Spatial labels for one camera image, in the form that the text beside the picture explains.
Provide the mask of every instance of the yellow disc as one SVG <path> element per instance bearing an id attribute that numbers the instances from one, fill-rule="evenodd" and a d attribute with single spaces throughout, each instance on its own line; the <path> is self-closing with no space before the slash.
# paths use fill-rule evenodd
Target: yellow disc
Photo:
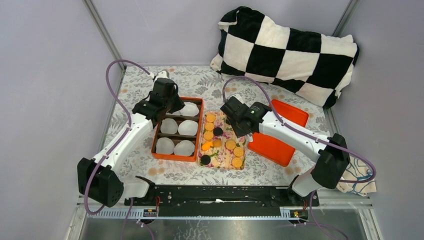
<path id="1" fill-rule="evenodd" d="M 208 151 L 213 146 L 214 146 L 214 144 L 211 141 L 207 141 L 206 143 L 204 143 L 201 146 L 201 150 L 204 151 L 204 152 L 206 152 L 206 151 Z"/>
<path id="2" fill-rule="evenodd" d="M 229 141 L 227 141 L 227 142 L 225 143 L 225 147 L 226 147 L 228 150 L 233 150 L 233 149 L 236 147 L 236 142 L 235 142 L 235 141 L 233 141 L 233 140 L 229 140 Z"/>
<path id="3" fill-rule="evenodd" d="M 241 157 L 241 156 L 243 156 L 243 154 L 245 153 L 245 151 L 243 150 L 243 148 L 241 148 L 241 147 L 236 147 L 236 148 L 234 148 L 234 150 L 232 151 L 233 153 L 234 153 L 234 155 L 236 156 L 236 157 Z"/>
<path id="4" fill-rule="evenodd" d="M 215 128 L 215 125 L 212 122 L 207 122 L 204 125 L 204 129 L 206 129 L 206 131 L 212 131 L 214 130 L 214 128 Z"/>
<path id="5" fill-rule="evenodd" d="M 235 168 L 240 168 L 243 164 L 243 161 L 240 157 L 235 157 L 231 160 L 231 164 Z"/>
<path id="6" fill-rule="evenodd" d="M 214 133 L 211 132 L 211 131 L 207 131 L 207 132 L 203 133 L 203 137 L 206 140 L 211 140 L 211 139 L 214 138 Z"/>
<path id="7" fill-rule="evenodd" d="M 213 123 L 215 121 L 215 115 L 213 114 L 207 114 L 206 115 L 206 121 L 208 121 L 209 123 Z"/>
<path id="8" fill-rule="evenodd" d="M 215 148 L 219 148 L 223 145 L 223 142 L 220 139 L 216 139 L 215 141 L 213 141 L 213 146 Z"/>

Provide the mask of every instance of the gray wall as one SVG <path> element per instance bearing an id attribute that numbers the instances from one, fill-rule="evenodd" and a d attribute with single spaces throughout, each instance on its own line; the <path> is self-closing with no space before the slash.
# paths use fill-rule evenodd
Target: gray wall
<path id="1" fill-rule="evenodd" d="M 113 59 L 82 1 L 2 0 L 0 23 L 0 239 L 63 239 L 77 163 L 107 123 Z"/>
<path id="2" fill-rule="evenodd" d="M 209 64 L 217 23 L 247 6 L 277 24 L 331 35 L 349 0 L 93 0 L 122 57 L 149 65 Z"/>
<path id="3" fill-rule="evenodd" d="M 362 0 L 343 32 L 361 52 L 334 110 L 348 146 L 377 168 L 385 240 L 423 238 L 423 13 L 422 0 Z"/>

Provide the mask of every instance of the orange tray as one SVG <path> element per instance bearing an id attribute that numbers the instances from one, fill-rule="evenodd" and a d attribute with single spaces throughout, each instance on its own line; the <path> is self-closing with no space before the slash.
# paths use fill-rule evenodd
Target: orange tray
<path id="1" fill-rule="evenodd" d="M 181 97 L 181 100 L 183 102 L 191 102 L 197 105 L 199 108 L 199 113 L 196 116 L 182 116 L 182 115 L 171 115 L 166 114 L 163 119 L 174 119 L 178 125 L 180 125 L 181 122 L 185 120 L 192 120 L 197 122 L 197 134 L 196 136 L 187 136 L 187 135 L 180 135 L 178 134 L 167 134 L 167 133 L 161 133 L 161 124 L 162 121 L 160 121 L 157 124 L 156 127 L 156 134 L 154 135 L 153 139 L 153 145 L 151 146 L 151 154 L 155 159 L 164 159 L 164 160 L 174 160 L 174 161 L 183 161 L 183 162 L 196 162 L 198 147 L 199 147 L 199 139 L 200 139 L 200 132 L 201 132 L 201 126 L 202 126 L 202 118 L 203 116 L 203 99 L 201 98 L 194 98 L 194 97 Z M 159 154 L 156 153 L 156 143 L 158 142 L 158 139 L 160 138 L 169 138 L 172 140 L 172 142 L 177 145 L 183 140 L 189 140 L 194 144 L 194 152 L 191 156 L 180 156 L 175 154 Z"/>
<path id="2" fill-rule="evenodd" d="M 306 126 L 307 112 L 276 99 L 271 102 L 278 114 L 302 127 Z M 262 133 L 254 133 L 253 142 L 249 142 L 247 148 L 283 167 L 289 165 L 295 153 L 293 147 Z"/>

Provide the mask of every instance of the leaf pattern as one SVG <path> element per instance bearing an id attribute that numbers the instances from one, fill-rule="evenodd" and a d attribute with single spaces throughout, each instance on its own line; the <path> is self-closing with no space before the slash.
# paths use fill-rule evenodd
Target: leaf pattern
<path id="1" fill-rule="evenodd" d="M 223 104 L 222 88 L 225 80 L 209 66 L 149 66 L 147 70 L 158 73 L 163 69 L 169 71 L 179 88 L 179 95 L 202 98 L 204 113 L 219 111 Z M 306 127 L 312 131 L 329 134 L 323 109 L 281 87 L 261 83 L 269 96 L 309 113 Z M 147 74 L 135 66 L 126 68 L 122 80 L 119 99 L 131 110 L 143 99 L 153 87 L 153 82 Z M 234 80 L 226 86 L 228 98 L 240 94 L 247 105 L 254 102 L 268 104 L 263 93 L 253 83 L 245 80 Z M 108 144 L 126 124 L 127 116 L 123 109 L 116 105 L 110 120 L 105 144 Z M 243 170 L 226 170 L 207 168 L 195 162 L 182 162 L 155 159 L 151 154 L 155 131 L 150 132 L 136 145 L 128 155 L 119 172 L 120 177 L 133 178 L 143 176 L 156 184 L 179 185 L 288 185 L 293 178 L 307 171 L 313 163 L 301 152 L 295 151 L 290 164 L 282 167 L 255 152 L 246 151 Z"/>

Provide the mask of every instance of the checkered pillow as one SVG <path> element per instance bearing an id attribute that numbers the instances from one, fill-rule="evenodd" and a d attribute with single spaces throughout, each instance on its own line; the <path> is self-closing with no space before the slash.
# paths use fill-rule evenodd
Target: checkered pillow
<path id="1" fill-rule="evenodd" d="M 221 41 L 210 66 L 221 74 L 271 83 L 324 108 L 333 106 L 351 81 L 359 53 L 351 35 L 279 26 L 243 6 L 225 14 L 218 26 Z"/>

